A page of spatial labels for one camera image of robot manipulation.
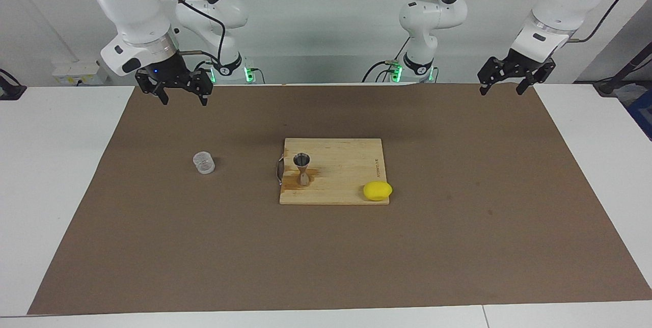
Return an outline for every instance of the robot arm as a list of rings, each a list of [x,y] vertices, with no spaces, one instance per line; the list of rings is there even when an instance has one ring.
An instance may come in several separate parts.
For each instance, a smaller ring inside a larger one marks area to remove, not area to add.
[[[118,35],[102,50],[102,58],[118,75],[135,72],[144,93],[158,96],[168,102],[165,88],[181,88],[200,97],[207,104],[212,93],[212,80],[204,70],[190,72],[182,58],[170,20],[165,17],[160,0],[97,0],[105,15],[116,25]],[[177,7],[177,15],[184,26],[200,35],[207,43],[214,68],[222,77],[245,77],[235,70],[242,65],[242,57],[226,29],[243,26],[247,12],[238,0],[187,0],[188,5],[209,15],[218,24],[196,13],[185,5]]]
[[[401,26],[410,34],[403,56],[405,79],[420,82],[428,78],[438,46],[432,31],[459,26],[467,14],[464,0],[419,0],[401,8]]]
[[[563,47],[602,0],[538,0],[503,60],[491,57],[478,73],[482,95],[493,84],[524,77],[519,94],[548,78],[556,63],[552,54]]]

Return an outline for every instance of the metal handle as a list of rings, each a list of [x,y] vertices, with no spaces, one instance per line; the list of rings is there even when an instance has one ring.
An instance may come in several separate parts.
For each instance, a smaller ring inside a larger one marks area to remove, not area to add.
[[[279,180],[279,186],[283,185],[283,173],[285,172],[285,162],[283,161],[284,156],[281,156],[279,161],[277,161],[277,179]]]

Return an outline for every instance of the yellow lemon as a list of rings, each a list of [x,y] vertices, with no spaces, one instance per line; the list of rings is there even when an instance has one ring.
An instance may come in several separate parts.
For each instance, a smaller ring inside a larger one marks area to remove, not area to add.
[[[370,182],[365,185],[363,192],[370,201],[384,201],[394,190],[388,182]]]

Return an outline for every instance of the metal jigger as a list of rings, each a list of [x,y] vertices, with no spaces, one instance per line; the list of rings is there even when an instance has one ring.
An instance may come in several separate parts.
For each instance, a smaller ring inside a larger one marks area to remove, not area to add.
[[[296,167],[298,168],[298,172],[300,173],[298,175],[298,183],[301,186],[307,186],[308,184],[310,184],[310,177],[308,177],[308,173],[306,172],[309,163],[310,163],[310,156],[304,154],[303,152],[294,156],[294,164],[296,165]]]

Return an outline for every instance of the white wall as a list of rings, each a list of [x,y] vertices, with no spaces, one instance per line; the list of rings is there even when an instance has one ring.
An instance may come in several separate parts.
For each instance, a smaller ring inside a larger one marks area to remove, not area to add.
[[[47,21],[83,61],[95,61],[115,35],[95,0],[33,0]],[[265,70],[268,82],[360,81],[380,59],[393,58],[405,41],[398,24],[403,3],[413,0],[243,0],[249,24],[236,31],[241,51]],[[487,57],[503,58],[535,0],[467,0],[468,22],[438,32],[437,65],[442,82],[476,82]],[[573,82],[646,0],[623,0],[589,43],[569,45],[556,54],[550,82]],[[0,0],[0,65],[28,85],[53,85],[48,59],[65,54],[47,38],[14,0]],[[610,1],[592,15],[584,36]],[[171,10],[172,1],[166,7]],[[202,47],[189,32],[182,48]],[[119,83],[133,84],[131,79]]]

